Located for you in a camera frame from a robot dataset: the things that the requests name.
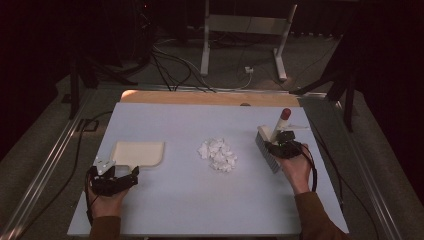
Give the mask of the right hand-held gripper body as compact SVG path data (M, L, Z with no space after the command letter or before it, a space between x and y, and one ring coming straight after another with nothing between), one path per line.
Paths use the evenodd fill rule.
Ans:
M290 139L287 141L279 141L278 134L282 131L286 131L290 134ZM267 149L267 151L280 159L291 159L300 155L305 154L306 146L296 140L295 133L292 130L277 130L274 137L273 144L277 147Z

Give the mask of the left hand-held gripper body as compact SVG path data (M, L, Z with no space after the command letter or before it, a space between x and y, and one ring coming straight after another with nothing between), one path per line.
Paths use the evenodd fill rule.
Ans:
M115 176L108 178L105 172L112 166L116 167ZM112 196L138 184L138 176L134 178L128 166L116 165L113 160L96 157L88 170L88 184L96 195Z

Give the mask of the hand brush with red-tipped handle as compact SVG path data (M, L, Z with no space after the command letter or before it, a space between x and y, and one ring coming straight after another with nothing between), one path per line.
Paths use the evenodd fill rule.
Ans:
M280 165L269 152L269 147L276 142L277 134L288 127L288 119L290 116L291 110L289 108L284 108L273 130L271 130L267 125L257 127L255 142L273 173L277 173L279 171Z

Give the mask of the cream plastic dustpan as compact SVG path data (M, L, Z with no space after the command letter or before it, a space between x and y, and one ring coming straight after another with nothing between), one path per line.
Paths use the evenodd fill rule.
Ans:
M164 142L125 142L118 141L111 154L116 165L135 167L154 167L161 163Z

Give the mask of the pile of white paper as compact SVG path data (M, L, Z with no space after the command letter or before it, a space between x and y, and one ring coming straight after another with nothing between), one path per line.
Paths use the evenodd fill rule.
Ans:
M205 140L197 149L200 158L209 161L215 171L231 172L236 167L237 155L223 138Z

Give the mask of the person's left hand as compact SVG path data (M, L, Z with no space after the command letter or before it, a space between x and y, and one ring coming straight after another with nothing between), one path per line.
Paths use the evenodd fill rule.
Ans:
M99 217L120 217L122 204L129 190L126 189L110 197L96 195L91 188L88 188L89 208L93 218Z

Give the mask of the person's right hand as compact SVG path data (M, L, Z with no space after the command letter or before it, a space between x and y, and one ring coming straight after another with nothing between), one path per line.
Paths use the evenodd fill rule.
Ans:
M304 144L302 150L303 153L301 155L290 159L276 157L295 195L310 191L309 177L311 165L308 160L310 157L308 145Z

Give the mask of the black tripod stand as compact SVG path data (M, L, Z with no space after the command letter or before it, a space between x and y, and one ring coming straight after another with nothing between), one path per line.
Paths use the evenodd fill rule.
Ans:
M355 55L351 53L349 41L349 34L343 34L321 77L311 84L291 90L290 94L305 95L331 82L332 85L325 98L330 102L338 102L342 95L345 95L343 122L348 131L352 132L353 100L356 82L355 71L357 68L355 67Z
M113 72L106 66L95 61L91 57L72 54L69 56L70 66L70 95L69 102L71 104L69 118L74 119L82 105L80 100L80 84L86 88L94 89L98 86L99 81L95 75L95 71L105 74L112 80L117 81L122 85L132 86L135 82L131 82L126 78Z

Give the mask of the grey metal stand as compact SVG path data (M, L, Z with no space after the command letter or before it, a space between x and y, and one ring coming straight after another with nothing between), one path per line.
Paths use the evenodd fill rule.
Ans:
M203 52L200 64L200 74L209 73L210 46L209 34L211 31L230 33L251 33L265 35L279 35L280 44L273 49L273 58L280 81L288 79L283 62L283 50L293 23L298 5L291 3L285 18L269 18L256 16L217 15L210 13L210 0L205 0Z

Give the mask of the dark equipment with red light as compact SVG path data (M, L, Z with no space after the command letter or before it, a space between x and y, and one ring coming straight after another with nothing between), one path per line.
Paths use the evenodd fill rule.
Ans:
M150 57L156 25L151 0L132 0L134 14L133 57L146 61Z

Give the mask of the aluminium floor rail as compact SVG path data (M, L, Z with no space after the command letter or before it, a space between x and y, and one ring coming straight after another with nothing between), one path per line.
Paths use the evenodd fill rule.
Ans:
M70 107L53 102L0 162L0 210L6 212L0 240L16 240L95 94L84 91L74 117Z
M386 240L404 240L396 197L397 191L402 192L401 187L405 181L403 170L367 107L353 107L352 131L348 129L344 120L347 112L345 103L345 100L335 103L337 117L349 139L355 155L353 161L372 203L378 225Z
M99 90L116 90L124 92L127 90L135 91L153 91L153 92L165 92L165 93L176 93L176 92L194 92L194 93L260 93L260 94L289 94L289 91L285 90L257 90L257 89L226 89L226 88L215 88L215 87L186 87L180 86L176 90L169 90L164 85L152 85L152 84L138 84L138 85L117 85L117 84L99 84L97 89ZM295 95L300 98L325 98L326 93L320 92L307 92L303 95Z

